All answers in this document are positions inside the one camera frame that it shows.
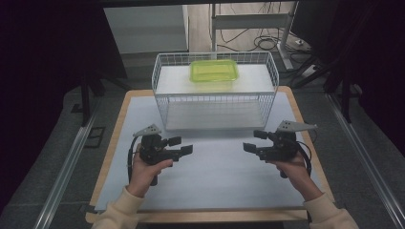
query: wire rack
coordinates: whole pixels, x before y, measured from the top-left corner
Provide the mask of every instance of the wire rack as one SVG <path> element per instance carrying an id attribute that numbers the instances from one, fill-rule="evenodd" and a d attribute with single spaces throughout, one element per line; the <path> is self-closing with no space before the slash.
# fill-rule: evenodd
<path id="1" fill-rule="evenodd" d="M 234 60 L 239 78 L 233 82 L 191 82 L 191 62 L 212 59 Z M 264 128 L 278 84 L 270 52 L 161 53 L 152 75 L 167 131 Z"/>

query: floor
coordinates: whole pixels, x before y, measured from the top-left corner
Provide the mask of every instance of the floor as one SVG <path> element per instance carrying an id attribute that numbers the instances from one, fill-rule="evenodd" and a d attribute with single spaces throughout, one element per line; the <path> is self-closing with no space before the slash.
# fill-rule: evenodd
<path id="1" fill-rule="evenodd" d="M 288 11 L 288 4 L 258 3 L 258 4 L 222 4 L 221 13 L 243 13 Z M 209 32 L 209 6 L 189 6 L 190 17 L 190 47 L 191 52 L 210 51 Z M 233 41 L 229 41 L 243 31 L 218 32 L 218 44 L 238 51 L 247 51 L 255 48 L 253 41 L 260 34 L 271 34 L 279 37 L 281 31 L 277 30 L 249 30 L 243 32 Z M 290 52 L 294 52 L 292 64 L 295 68 L 309 57 L 304 53 L 308 44 L 298 46 L 296 37 L 288 38 Z M 229 51 L 228 48 L 219 47 L 219 51 Z M 276 49 L 270 49 L 276 66 L 280 72 L 280 85 L 289 85 L 292 80 L 300 80 L 302 76 L 286 72 Z M 122 56 L 128 75 L 120 79 L 124 84 L 133 89 L 151 89 L 150 75 L 154 67 L 153 54 L 139 55 L 125 54 Z M 331 108 L 330 101 L 322 90 L 326 75 L 320 77 L 302 89 L 294 90 L 300 112 L 308 123 L 316 123 L 320 128 L 317 134 L 312 134 L 312 141 L 321 163 L 324 165 L 325 174 L 336 199 L 338 207 L 345 207 L 355 218 L 360 228 L 395 228 L 380 195 L 375 191 L 364 166 L 344 131 L 336 113 Z M 72 177 L 67 183 L 66 190 L 61 197 L 50 228 L 90 228 L 91 224 L 84 219 L 93 193 L 98 171 L 105 156 L 106 149 L 115 127 L 115 121 L 125 96 L 125 90 L 118 84 L 103 80 L 106 94 L 101 97 L 98 106 L 99 115 L 96 117 L 94 127 L 103 128 L 105 131 L 99 144 L 93 139 L 85 143 L 80 157 L 73 170 Z M 64 101 L 64 110 L 61 113 L 53 133 L 47 141 L 40 157 L 35 162 L 24 182 L 15 192 L 10 204 L 0 218 L 0 228 L 33 228 L 48 194 L 53 188 L 57 174 L 65 162 L 72 144 L 75 142 L 77 130 L 81 124 L 81 113 L 73 112 L 75 104 L 81 103 L 80 90 L 74 89 L 67 93 Z M 405 159 L 390 140 L 368 118 L 358 105 L 356 98 L 351 99 L 352 126 L 362 140 L 365 149 L 375 163 L 378 171 L 384 177 L 388 187 L 391 188 L 400 205 L 405 204 L 405 182 L 402 174 L 405 173 Z M 182 225 L 182 228 L 308 228 L 305 221 L 283 222 L 277 224 L 196 224 Z M 180 225 L 139 225 L 139 228 L 172 228 Z"/>

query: hand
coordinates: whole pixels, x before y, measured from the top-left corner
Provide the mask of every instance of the hand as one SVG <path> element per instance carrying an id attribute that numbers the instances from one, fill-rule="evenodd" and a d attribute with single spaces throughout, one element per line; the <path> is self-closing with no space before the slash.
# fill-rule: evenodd
<path id="1" fill-rule="evenodd" d="M 161 170 L 171 166 L 172 159 L 164 160 L 156 165 L 148 165 L 139 157 L 139 146 L 134 154 L 133 170 L 131 181 L 126 187 L 127 191 L 138 198 L 144 198 L 154 176 L 161 173 Z"/>
<path id="2" fill-rule="evenodd" d="M 268 161 L 283 171 L 292 186 L 301 193 L 305 201 L 319 198 L 323 195 L 307 173 L 305 162 L 300 153 L 290 161 Z"/>

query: black curtain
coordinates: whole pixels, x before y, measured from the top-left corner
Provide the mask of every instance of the black curtain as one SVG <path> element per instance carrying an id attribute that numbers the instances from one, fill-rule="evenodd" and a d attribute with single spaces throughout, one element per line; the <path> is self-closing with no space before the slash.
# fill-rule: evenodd
<path id="1" fill-rule="evenodd" d="M 83 74 L 126 74 L 100 5 L 9 1 L 0 9 L 3 209 L 50 136 L 65 93 Z"/>
<path id="2" fill-rule="evenodd" d="M 380 1 L 353 51 L 360 105 L 405 156 L 405 1 Z"/>

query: beige sleeve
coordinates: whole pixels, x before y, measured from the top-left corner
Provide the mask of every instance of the beige sleeve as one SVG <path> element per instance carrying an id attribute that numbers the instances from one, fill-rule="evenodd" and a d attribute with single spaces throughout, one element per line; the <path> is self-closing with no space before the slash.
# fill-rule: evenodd
<path id="1" fill-rule="evenodd" d="M 346 209 L 336 208 L 326 194 L 304 202 L 304 207 L 312 218 L 312 223 L 309 225 L 311 229 L 358 228 L 349 212 Z"/>
<path id="2" fill-rule="evenodd" d="M 117 201 L 108 203 L 106 211 L 97 217 L 92 228 L 136 228 L 137 210 L 142 203 L 143 198 L 132 196 L 124 187 L 121 196 Z"/>

